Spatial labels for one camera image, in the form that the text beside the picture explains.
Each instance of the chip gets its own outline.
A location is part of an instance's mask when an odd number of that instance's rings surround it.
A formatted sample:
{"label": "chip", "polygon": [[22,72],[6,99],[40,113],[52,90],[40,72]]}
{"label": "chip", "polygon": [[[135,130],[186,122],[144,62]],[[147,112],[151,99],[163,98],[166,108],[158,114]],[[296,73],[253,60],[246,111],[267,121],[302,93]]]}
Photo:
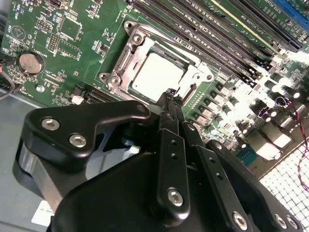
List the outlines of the chip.
{"label": "chip", "polygon": [[66,35],[68,38],[75,41],[81,31],[81,25],[69,18],[64,18],[60,30],[61,34]]}

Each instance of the white grid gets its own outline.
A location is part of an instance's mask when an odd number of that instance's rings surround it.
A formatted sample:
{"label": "white grid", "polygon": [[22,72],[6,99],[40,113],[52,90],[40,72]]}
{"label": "white grid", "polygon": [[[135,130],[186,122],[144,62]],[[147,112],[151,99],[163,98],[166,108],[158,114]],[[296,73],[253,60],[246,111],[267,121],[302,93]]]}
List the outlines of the white grid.
{"label": "white grid", "polygon": [[[261,183],[284,205],[309,232],[309,193],[298,180],[297,165],[304,145],[291,153],[284,161],[261,179]],[[301,163],[302,180],[309,185],[309,159]]]}

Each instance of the black wire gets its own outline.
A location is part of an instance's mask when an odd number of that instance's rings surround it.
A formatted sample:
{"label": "black wire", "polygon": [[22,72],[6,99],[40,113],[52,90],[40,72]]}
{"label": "black wire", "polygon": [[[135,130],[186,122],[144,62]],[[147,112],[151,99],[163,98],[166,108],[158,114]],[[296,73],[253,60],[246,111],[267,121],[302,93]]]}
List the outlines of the black wire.
{"label": "black wire", "polygon": [[10,84],[10,89],[7,93],[4,95],[0,96],[0,101],[7,98],[10,94],[14,92],[15,89],[15,83],[13,82],[12,78],[3,70],[0,71],[0,74],[9,82]]}

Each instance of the screw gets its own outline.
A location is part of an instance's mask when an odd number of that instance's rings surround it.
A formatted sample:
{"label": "screw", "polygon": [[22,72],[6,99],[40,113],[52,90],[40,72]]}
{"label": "screw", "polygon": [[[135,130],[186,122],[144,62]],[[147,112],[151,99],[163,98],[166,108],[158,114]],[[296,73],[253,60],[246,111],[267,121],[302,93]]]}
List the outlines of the screw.
{"label": "screw", "polygon": [[192,131],[195,130],[195,127],[194,127],[192,124],[188,124],[188,128],[189,128],[190,130],[192,130]]}
{"label": "screw", "polygon": [[246,231],[248,228],[246,220],[238,212],[233,213],[234,222],[243,230]]}
{"label": "screw", "polygon": [[214,145],[215,145],[215,147],[216,147],[216,148],[218,148],[219,150],[221,150],[221,149],[222,149],[222,146],[221,146],[220,144],[215,143]]}
{"label": "screw", "polygon": [[79,134],[71,135],[71,137],[69,138],[69,142],[73,146],[79,147],[79,148],[84,147],[87,144],[87,140],[85,139],[85,137]]}
{"label": "screw", "polygon": [[133,41],[136,43],[136,44],[141,44],[143,42],[143,38],[141,35],[139,34],[135,34],[133,36]]}
{"label": "screw", "polygon": [[118,77],[117,76],[113,76],[111,79],[111,82],[114,84],[117,84],[119,82]]}
{"label": "screw", "polygon": [[170,189],[168,191],[168,197],[169,201],[174,205],[174,206],[182,206],[183,204],[183,197],[182,195],[175,189]]}
{"label": "screw", "polygon": [[281,225],[282,228],[284,229],[288,228],[285,221],[278,214],[275,214],[275,218],[276,218],[277,223]]}
{"label": "screw", "polygon": [[39,93],[43,93],[45,91],[45,87],[41,85],[37,85],[35,88]]}
{"label": "screw", "polygon": [[138,109],[139,111],[143,112],[143,113],[146,112],[146,109],[145,109],[145,107],[144,107],[143,105],[137,105],[137,109]]}
{"label": "screw", "polygon": [[105,75],[105,73],[102,73],[102,72],[101,72],[98,76],[99,76],[100,79],[106,80],[106,75]]}
{"label": "screw", "polygon": [[49,130],[49,131],[55,131],[59,129],[60,123],[52,118],[46,118],[41,122],[41,125],[43,128]]}
{"label": "screw", "polygon": [[288,222],[297,230],[298,229],[298,225],[296,224],[296,222],[290,217],[287,216],[286,219],[288,220]]}

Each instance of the white sticker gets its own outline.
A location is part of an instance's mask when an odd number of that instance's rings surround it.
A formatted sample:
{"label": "white sticker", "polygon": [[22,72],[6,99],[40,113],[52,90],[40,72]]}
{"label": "white sticker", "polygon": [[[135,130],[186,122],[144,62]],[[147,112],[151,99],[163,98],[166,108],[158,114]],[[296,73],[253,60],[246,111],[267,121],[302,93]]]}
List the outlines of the white sticker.
{"label": "white sticker", "polygon": [[33,215],[31,222],[34,224],[48,227],[50,224],[50,217],[53,215],[54,215],[54,212],[52,211],[48,202],[41,201],[37,211],[35,211]]}

